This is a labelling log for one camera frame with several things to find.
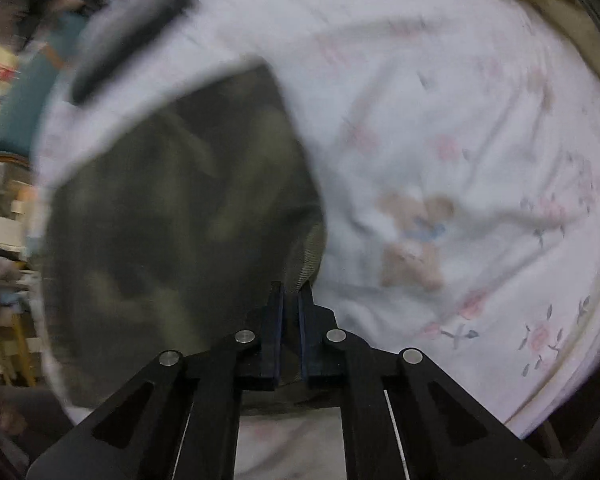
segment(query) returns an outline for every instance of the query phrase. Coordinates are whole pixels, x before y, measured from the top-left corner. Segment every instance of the pink flower print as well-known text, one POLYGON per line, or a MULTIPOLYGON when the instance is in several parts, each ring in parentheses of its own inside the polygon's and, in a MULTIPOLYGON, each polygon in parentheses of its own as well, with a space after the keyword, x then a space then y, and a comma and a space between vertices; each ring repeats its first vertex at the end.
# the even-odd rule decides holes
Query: pink flower print
POLYGON ((536 370, 540 370, 541 372, 548 372, 552 367, 551 359, 542 359, 542 357, 538 356, 538 361, 536 361, 536 370))
POLYGON ((438 160, 447 162, 450 160, 458 160, 460 158, 461 150, 456 143, 456 140, 445 134, 437 135, 433 139, 432 145, 436 150, 436 156, 438 160))
POLYGON ((541 68, 535 67, 527 74, 526 89, 530 92, 539 92, 546 85, 546 75, 541 68))
POLYGON ((529 340, 527 345, 531 349, 532 352, 538 353, 549 341, 549 329, 547 326, 542 323, 538 325, 533 332, 529 335, 529 340))
POLYGON ((347 142, 361 153, 373 153, 379 144, 376 133, 364 126, 352 127, 347 142))
POLYGON ((437 339, 440 337, 440 325, 435 322, 429 323, 422 329, 422 335, 427 339, 437 339))
POLYGON ((487 299, 487 292, 485 290, 472 290, 469 292, 462 306, 458 310, 458 314, 465 319, 475 319, 480 316, 484 309, 484 302, 487 299))
POLYGON ((479 59, 477 62, 477 68, 487 80, 499 80, 504 76, 502 62, 494 59, 493 57, 479 59))
POLYGON ((564 222, 566 211, 564 207, 554 198, 552 198, 551 200, 541 198, 538 201, 538 205, 540 206, 542 216, 547 218, 549 221, 554 222, 556 224, 562 224, 564 222))
POLYGON ((349 68, 352 63, 350 56, 344 54, 338 43, 328 36, 317 36, 316 43, 322 58, 333 67, 349 68))
POLYGON ((399 38, 411 38, 429 29, 424 20, 389 20, 391 34, 399 38))
POLYGON ((260 442, 273 440, 276 434, 276 425, 269 420, 258 420, 252 427, 253 437, 260 442))

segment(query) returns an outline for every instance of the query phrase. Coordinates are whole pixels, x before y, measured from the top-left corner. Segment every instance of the black metal bracket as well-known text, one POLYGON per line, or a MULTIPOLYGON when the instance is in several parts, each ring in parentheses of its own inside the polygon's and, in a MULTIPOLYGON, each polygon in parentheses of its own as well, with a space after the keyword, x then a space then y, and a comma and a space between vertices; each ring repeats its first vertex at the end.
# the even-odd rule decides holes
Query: black metal bracket
POLYGON ((160 354, 29 469, 29 480, 233 477, 243 390, 280 379, 285 315, 302 377, 337 392, 349 480, 544 480, 544 461, 417 349, 392 354, 337 327, 305 285, 272 286, 244 330, 208 352, 160 354))

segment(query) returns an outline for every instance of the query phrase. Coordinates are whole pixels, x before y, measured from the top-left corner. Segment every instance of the metal screw head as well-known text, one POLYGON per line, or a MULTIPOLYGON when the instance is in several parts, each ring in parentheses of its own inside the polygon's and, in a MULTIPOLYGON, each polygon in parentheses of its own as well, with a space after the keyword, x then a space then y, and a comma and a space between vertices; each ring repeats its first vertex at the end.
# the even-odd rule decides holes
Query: metal screw head
POLYGON ((422 352, 415 348, 407 348, 402 352, 402 358, 407 361, 410 365, 416 365, 422 361, 422 352))
POLYGON ((251 330, 238 330, 235 333, 235 340, 238 343, 247 344, 256 339, 256 335, 251 330))
POLYGON ((180 360, 180 356, 177 352, 173 350, 167 350, 166 352, 162 352, 160 354, 160 364, 162 366, 173 366, 180 360))
POLYGON ((347 338, 347 333, 339 328, 332 328, 327 332, 327 339, 332 343, 341 343, 347 338))

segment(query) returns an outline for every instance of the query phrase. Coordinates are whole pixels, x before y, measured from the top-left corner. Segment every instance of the teddy bear print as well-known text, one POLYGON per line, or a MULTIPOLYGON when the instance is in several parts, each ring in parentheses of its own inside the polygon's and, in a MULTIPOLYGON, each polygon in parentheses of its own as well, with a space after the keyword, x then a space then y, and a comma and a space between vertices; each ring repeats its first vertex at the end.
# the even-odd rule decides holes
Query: teddy bear print
POLYGON ((434 242, 446 231, 443 221, 454 214, 451 200, 433 196, 421 202, 391 193, 378 201, 378 208, 394 220, 400 233, 397 242, 384 248, 382 286, 420 285, 427 292, 442 288, 444 279, 434 242))

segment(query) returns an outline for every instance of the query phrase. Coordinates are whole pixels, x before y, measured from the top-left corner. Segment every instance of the teal shirt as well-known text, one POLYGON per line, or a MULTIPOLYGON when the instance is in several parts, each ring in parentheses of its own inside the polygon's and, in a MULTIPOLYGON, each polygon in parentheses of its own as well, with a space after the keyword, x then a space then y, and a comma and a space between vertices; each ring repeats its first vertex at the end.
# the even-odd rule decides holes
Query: teal shirt
MULTIPOLYGON (((85 17, 65 12, 46 42, 61 59, 68 60, 86 23, 85 17)), ((21 69, 0 108, 0 152, 29 158, 40 115, 58 74, 43 52, 21 69)))

